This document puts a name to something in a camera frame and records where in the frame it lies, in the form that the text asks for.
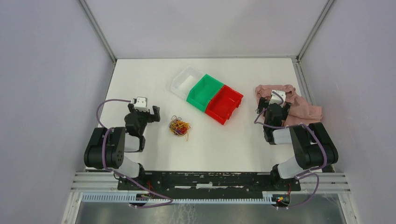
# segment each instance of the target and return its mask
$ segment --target pink cloth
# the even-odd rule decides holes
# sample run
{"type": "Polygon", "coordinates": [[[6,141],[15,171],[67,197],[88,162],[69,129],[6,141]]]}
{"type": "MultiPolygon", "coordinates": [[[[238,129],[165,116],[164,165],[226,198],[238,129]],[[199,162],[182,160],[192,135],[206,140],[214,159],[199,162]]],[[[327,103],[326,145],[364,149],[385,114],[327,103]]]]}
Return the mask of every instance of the pink cloth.
{"type": "Polygon", "coordinates": [[[322,107],[312,106],[303,97],[297,95],[296,88],[292,85],[259,85],[255,89],[257,103],[260,97],[271,99],[271,93],[273,90],[280,90],[286,92],[286,102],[291,103],[289,115],[283,126],[286,125],[298,125],[304,123],[306,125],[310,123],[320,122],[322,119],[322,107]]]}

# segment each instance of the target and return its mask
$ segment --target gray floor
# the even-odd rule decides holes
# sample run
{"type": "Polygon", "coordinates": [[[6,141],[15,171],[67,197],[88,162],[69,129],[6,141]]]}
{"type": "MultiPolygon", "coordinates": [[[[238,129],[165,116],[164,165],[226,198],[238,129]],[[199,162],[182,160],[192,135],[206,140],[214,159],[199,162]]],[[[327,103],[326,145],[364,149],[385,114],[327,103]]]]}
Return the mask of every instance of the gray floor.
{"type": "MultiPolygon", "coordinates": [[[[307,196],[292,195],[292,204],[307,196]]],[[[344,224],[337,195],[315,196],[290,210],[252,204],[175,204],[133,209],[126,203],[82,203],[78,224],[344,224]]]]}

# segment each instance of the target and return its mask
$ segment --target white wall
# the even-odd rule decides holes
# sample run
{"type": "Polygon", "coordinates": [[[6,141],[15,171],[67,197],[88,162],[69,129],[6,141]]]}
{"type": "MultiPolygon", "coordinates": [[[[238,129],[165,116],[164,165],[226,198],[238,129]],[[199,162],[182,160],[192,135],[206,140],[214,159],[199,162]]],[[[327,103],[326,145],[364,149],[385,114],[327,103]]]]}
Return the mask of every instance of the white wall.
{"type": "Polygon", "coordinates": [[[295,56],[326,0],[87,0],[117,58],[295,56]]]}
{"type": "Polygon", "coordinates": [[[111,72],[77,0],[0,1],[0,223],[60,223],[111,72]]]}
{"type": "Polygon", "coordinates": [[[362,223],[395,223],[396,1],[338,0],[303,58],[362,223]]]}

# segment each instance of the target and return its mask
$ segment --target white table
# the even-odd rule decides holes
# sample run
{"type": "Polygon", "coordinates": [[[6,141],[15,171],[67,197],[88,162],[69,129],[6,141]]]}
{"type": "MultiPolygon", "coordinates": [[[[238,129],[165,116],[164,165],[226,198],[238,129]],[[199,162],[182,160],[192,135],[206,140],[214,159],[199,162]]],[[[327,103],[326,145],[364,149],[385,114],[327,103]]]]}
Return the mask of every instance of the white table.
{"type": "MultiPolygon", "coordinates": [[[[293,155],[291,145],[271,146],[257,114],[254,89],[259,84],[291,84],[300,89],[287,58],[257,59],[121,59],[117,61],[106,99],[147,97],[149,108],[160,107],[161,121],[146,127],[142,153],[127,153],[146,170],[265,172],[293,155]],[[169,91],[172,78],[188,65],[244,95],[239,108],[221,125],[169,91]],[[170,133],[173,115],[191,124],[189,140],[170,133]]],[[[124,126],[127,103],[109,102],[101,122],[124,126]]]]}

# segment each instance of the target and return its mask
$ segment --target bundle of yellow string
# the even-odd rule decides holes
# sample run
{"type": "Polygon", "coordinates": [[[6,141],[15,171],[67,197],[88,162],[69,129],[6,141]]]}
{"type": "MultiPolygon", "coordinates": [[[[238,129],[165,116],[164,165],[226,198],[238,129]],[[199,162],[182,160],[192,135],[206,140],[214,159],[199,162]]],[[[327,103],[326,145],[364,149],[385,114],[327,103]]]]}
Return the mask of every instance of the bundle of yellow string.
{"type": "Polygon", "coordinates": [[[182,121],[182,118],[178,118],[173,115],[169,123],[169,130],[172,134],[176,136],[186,136],[186,141],[188,141],[188,130],[190,129],[190,124],[182,121]]]}

